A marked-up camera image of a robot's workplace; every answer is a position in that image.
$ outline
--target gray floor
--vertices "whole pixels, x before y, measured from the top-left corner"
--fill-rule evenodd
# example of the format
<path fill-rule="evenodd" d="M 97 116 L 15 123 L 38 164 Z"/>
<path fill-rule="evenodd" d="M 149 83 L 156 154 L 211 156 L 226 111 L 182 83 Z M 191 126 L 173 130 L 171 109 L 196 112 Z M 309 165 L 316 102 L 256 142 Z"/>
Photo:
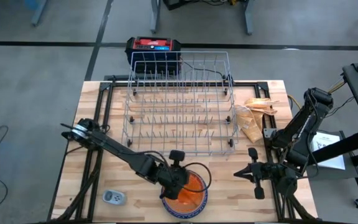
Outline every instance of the gray floor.
<path fill-rule="evenodd" d="M 133 1 L 137 4 L 113 2 L 103 41 L 150 35 L 149 2 Z M 41 25 L 34 28 L 30 26 L 32 11 L 20 1 L 0 1 L 0 40 L 92 42 L 105 5 L 106 1 L 50 1 Z M 177 11 L 168 12 L 165 6 L 161 10 L 157 36 L 182 42 L 358 45 L 355 0 L 346 4 L 340 0 L 259 0 L 252 37 L 244 34 L 239 7 L 192 4 Z M 303 101 L 307 88 L 329 88 L 343 65 L 358 62 L 358 51 L 226 51 L 235 79 L 284 80 L 287 92 L 298 101 Z M 83 47 L 0 47 L 0 125 L 9 126 L 0 147 L 0 179 L 9 187 L 0 206 L 0 223 L 46 219 L 66 145 L 59 123 L 73 121 L 91 52 L 92 48 Z M 128 71 L 124 49 L 101 48 L 92 80 Z M 336 106 L 350 95 L 347 86 L 335 92 Z M 324 120 L 321 129 L 341 129 L 346 135 L 357 132 L 356 103 Z M 358 197 L 354 180 L 312 180 L 311 188 L 320 218 L 358 223 L 358 209 L 352 204 Z M 3 193 L 0 185 L 0 199 Z"/>

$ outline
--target wire dish rack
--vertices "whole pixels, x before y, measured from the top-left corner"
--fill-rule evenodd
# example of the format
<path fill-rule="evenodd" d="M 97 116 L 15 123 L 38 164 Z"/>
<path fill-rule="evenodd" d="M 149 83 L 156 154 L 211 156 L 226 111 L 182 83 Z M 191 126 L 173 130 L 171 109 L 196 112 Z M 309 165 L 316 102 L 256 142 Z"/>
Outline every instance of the wire dish rack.
<path fill-rule="evenodd" d="M 134 52 L 122 143 L 222 156 L 238 141 L 227 52 Z"/>

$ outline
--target orange bowl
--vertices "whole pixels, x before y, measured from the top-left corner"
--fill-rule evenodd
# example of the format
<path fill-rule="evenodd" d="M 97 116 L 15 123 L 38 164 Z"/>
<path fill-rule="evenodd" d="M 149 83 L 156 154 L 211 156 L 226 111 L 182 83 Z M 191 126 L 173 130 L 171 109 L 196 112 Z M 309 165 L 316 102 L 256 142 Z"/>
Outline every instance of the orange bowl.
<path fill-rule="evenodd" d="M 195 172 L 189 170 L 189 183 L 185 185 L 191 190 L 202 190 L 206 187 L 204 180 Z M 208 190 L 204 192 L 191 192 L 182 189 L 178 199 L 163 198 L 162 203 L 171 215 L 177 218 L 192 218 L 205 208 L 208 200 Z"/>

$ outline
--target crumpled paper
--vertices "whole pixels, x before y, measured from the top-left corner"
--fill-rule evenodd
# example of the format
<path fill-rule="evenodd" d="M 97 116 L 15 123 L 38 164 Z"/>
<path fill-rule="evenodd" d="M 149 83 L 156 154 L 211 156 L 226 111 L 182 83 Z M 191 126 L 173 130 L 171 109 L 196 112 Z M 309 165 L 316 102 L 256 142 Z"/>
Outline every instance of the crumpled paper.
<path fill-rule="evenodd" d="M 234 105 L 237 125 L 252 143 L 263 138 L 264 114 L 274 115 L 277 112 L 271 105 L 272 101 L 269 98 L 249 98 L 244 105 Z"/>

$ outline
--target wooden table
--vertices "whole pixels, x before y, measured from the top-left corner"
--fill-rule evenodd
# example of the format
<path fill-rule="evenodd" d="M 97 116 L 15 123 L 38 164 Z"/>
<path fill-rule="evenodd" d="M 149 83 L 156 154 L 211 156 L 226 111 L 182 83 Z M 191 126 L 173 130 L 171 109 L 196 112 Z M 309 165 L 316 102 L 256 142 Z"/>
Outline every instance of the wooden table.
<path fill-rule="evenodd" d="M 270 80 L 268 82 L 270 97 L 274 101 L 273 108 L 278 112 L 275 115 L 277 128 L 284 128 L 292 119 L 290 106 L 287 100 L 284 82 Z M 81 98 L 74 123 L 81 118 L 93 118 L 100 82 L 84 82 Z M 124 119 L 124 102 L 126 88 L 114 88 L 109 116 L 111 127 L 108 135 L 114 139 L 121 139 Z M 255 90 L 249 87 L 234 87 L 235 104 L 243 104 L 248 98 L 255 97 Z M 78 147 L 71 142 L 68 151 Z M 245 134 L 239 132 L 239 141 L 236 151 L 229 156 L 195 156 L 186 157 L 183 164 L 202 162 L 212 172 L 213 181 L 208 189 L 208 202 L 205 209 L 190 222 L 273 222 L 277 221 L 272 188 L 270 181 L 263 181 L 265 199 L 257 200 L 254 197 L 255 185 L 245 179 L 233 176 L 233 173 L 243 169 L 251 162 L 247 149 L 254 147 L 258 150 L 259 160 L 267 160 L 263 140 L 252 144 Z M 71 200 L 78 193 L 83 175 L 86 149 L 80 149 L 66 156 L 63 163 L 62 175 L 58 183 L 57 196 L 54 201 L 52 218 L 57 218 L 69 206 Z M 205 181 L 208 176 L 202 168 L 192 168 Z M 101 196 L 107 189 L 124 192 L 127 202 L 123 206 L 115 206 L 103 202 Z M 94 222 L 183 222 L 170 215 L 163 207 L 160 195 L 161 186 L 153 185 L 134 174 L 129 166 L 120 159 L 107 152 L 103 155 L 101 175 L 98 184 L 98 196 L 94 208 Z M 298 190 L 295 193 L 300 203 L 312 215 L 317 216 L 309 181 L 298 181 Z M 84 204 L 83 215 L 88 211 L 88 204 Z"/>

